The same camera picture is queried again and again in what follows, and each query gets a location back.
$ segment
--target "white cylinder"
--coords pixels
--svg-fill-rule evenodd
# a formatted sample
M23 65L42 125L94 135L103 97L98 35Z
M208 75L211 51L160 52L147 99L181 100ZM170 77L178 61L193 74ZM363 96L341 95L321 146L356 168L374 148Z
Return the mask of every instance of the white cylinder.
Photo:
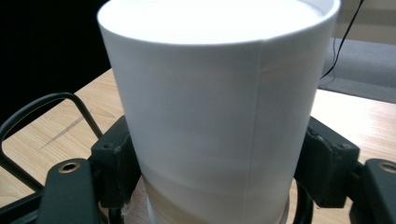
M339 7L112 0L101 8L155 222L281 222Z

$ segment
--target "black cable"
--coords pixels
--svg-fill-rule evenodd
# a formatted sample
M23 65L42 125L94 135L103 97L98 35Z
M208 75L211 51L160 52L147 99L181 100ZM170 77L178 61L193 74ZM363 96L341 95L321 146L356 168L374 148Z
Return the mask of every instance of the black cable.
M314 214L314 203L306 190L297 184L297 209L293 224L310 224Z
M9 131L17 125L23 118L28 116L33 111L37 110L43 105L47 105L51 102L57 100L69 99L75 103L79 112L82 114L85 120L87 120L91 129L95 135L100 138L103 134L100 131L98 125L95 123L93 117L91 116L87 107L82 103L82 101L73 93L70 92L58 92L43 96L32 103L24 106L13 114L9 119L7 119L0 126L0 166L6 169L9 173L17 177L21 182L34 191L43 189L43 185L35 180L31 175L24 171L15 161L10 159L3 150L3 141Z
M353 22L355 21L356 17L358 16L358 12L359 12L359 10L361 9L361 5L363 4L363 2L364 2L364 0L361 0L361 1L359 2L358 9L356 10L355 14L354 14L353 17L352 17L352 20L350 21L350 23L349 23L349 25L348 25L348 27L347 27L347 29L346 29L346 33L344 34L343 39L341 40L340 46L338 47L337 56L335 57L335 61L332 63L332 67L331 67L331 68L329 69L329 71L327 71L321 78L324 78L324 77L326 77L327 75L329 75L330 72L334 69L335 65L337 64L338 56L340 55L341 48L342 48L343 45L344 45L344 41L346 40L347 35L349 34L349 31L350 31L350 28L352 27Z

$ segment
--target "gray carpet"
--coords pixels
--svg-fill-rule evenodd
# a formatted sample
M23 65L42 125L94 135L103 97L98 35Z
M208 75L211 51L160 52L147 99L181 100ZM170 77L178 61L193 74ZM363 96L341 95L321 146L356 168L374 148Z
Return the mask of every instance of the gray carpet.
M335 39L335 53L340 39ZM332 66L329 45L323 74ZM333 72L319 82L319 89L396 104L396 46L346 40Z

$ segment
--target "screw hole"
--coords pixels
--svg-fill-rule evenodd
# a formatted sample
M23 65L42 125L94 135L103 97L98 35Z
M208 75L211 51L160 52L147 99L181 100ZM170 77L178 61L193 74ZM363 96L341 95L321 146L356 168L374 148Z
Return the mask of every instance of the screw hole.
M75 170L77 170L79 167L79 163L78 162L69 162L67 164L64 164L63 166L61 166L59 168L59 173L61 174L68 174L68 173L72 173Z
M386 161L381 161L378 165L379 165L379 167L381 167L381 169L383 169L387 172L396 174L396 165L395 164L386 162Z

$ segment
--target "wooden table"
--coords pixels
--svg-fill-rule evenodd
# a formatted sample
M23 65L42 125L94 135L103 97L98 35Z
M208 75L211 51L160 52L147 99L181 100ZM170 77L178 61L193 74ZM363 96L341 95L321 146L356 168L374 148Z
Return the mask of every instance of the wooden table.
M96 122L105 132L122 114L120 97L109 70L77 92ZM396 105L344 94L318 91L312 116L361 148L360 161L381 158L396 161ZM48 169L71 158L88 158L96 137L74 104L64 101L14 134L4 143L9 157L45 183ZM0 168L0 206L32 193L19 180ZM296 204L296 190L290 190L290 218ZM145 189L139 182L132 198L127 223L149 223ZM314 223L349 223L344 209L315 207Z

